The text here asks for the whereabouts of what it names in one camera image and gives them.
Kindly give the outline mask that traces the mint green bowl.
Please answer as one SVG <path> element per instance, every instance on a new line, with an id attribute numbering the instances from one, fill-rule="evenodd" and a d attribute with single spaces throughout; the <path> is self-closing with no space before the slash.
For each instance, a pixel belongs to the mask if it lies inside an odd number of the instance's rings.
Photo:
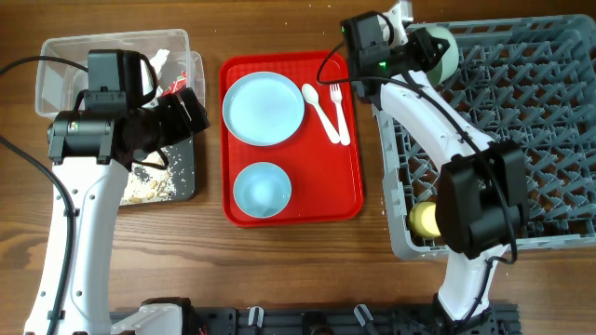
<path id="1" fill-rule="evenodd" d="M 444 39 L 449 44 L 446 52 L 441 56 L 439 63 L 431 70 L 427 71 L 427 79 L 429 83 L 433 87 L 436 87 L 456 72 L 459 62 L 458 45 L 453 34 L 445 27 L 430 26 L 427 27 L 427 31 L 432 37 Z"/>

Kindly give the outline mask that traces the red snack wrapper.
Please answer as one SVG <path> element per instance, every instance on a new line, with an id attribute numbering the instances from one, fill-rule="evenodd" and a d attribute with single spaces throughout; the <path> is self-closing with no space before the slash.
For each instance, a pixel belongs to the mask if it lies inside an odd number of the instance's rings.
<path id="1" fill-rule="evenodd" d="M 187 72 L 181 72 L 176 79 L 163 91 L 163 95 L 174 94 L 184 88 L 187 84 Z"/>

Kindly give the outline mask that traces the light blue plate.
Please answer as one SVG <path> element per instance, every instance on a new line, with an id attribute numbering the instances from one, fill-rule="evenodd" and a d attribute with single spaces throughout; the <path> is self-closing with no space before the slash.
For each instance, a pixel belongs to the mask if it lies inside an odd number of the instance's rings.
<path id="1" fill-rule="evenodd" d="M 223 98 L 226 128 L 236 139 L 252 146 L 284 142 L 302 125 L 304 117 L 302 94 L 282 74 L 246 74 L 234 82 Z"/>

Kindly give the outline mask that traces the light blue bowl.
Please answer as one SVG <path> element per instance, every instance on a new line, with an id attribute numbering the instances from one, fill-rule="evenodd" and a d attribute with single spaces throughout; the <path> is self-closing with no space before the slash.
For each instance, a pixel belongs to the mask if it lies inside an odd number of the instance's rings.
<path id="1" fill-rule="evenodd" d="M 233 185 L 238 208 L 254 219 L 278 215 L 290 203 L 292 184 L 284 169 L 270 162 L 244 167 Z"/>

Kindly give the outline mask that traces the yellow plastic cup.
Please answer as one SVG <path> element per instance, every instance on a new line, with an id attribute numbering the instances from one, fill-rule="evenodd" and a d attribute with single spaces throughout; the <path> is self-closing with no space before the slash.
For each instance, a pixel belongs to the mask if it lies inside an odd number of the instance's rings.
<path id="1" fill-rule="evenodd" d="M 420 202 L 413 206 L 409 214 L 410 228 L 424 238 L 440 237 L 440 230 L 435 218 L 436 204 Z"/>

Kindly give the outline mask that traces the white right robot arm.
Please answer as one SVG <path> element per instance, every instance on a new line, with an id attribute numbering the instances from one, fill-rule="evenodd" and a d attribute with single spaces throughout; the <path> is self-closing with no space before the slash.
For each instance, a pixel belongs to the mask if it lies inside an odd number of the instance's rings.
<path id="1" fill-rule="evenodd" d="M 448 29 L 420 28 L 399 40 L 372 21 L 345 25 L 344 39 L 359 98 L 404 126 L 439 171 L 434 217 L 449 256 L 435 328 L 477 327 L 489 319 L 495 267 L 517 260 L 516 237 L 529 220 L 522 149 L 472 126 L 435 89 L 458 65 Z"/>

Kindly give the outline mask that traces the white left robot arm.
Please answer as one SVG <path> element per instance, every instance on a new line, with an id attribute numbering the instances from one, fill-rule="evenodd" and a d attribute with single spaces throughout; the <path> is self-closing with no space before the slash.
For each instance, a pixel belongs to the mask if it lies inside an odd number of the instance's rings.
<path id="1" fill-rule="evenodd" d="M 53 210 L 38 295 L 26 334 L 107 334 L 115 221 L 134 155 L 209 127 L 191 88 L 154 108 L 124 91 L 86 93 L 83 111 L 59 113 L 48 130 Z"/>

